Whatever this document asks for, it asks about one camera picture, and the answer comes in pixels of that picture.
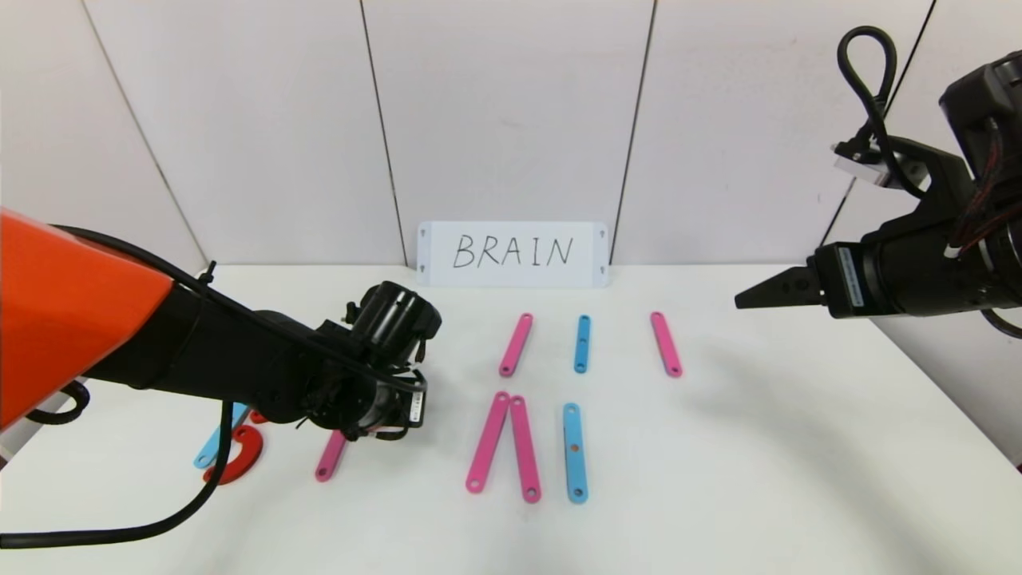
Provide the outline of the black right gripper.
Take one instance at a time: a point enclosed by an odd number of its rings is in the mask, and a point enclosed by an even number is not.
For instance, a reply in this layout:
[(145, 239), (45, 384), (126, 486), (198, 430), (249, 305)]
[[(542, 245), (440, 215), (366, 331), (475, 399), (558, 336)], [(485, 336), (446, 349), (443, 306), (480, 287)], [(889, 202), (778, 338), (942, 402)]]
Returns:
[(927, 317), (980, 309), (980, 248), (948, 247), (948, 222), (890, 221), (857, 243), (819, 248), (734, 297), (739, 310), (825, 307), (835, 318)]

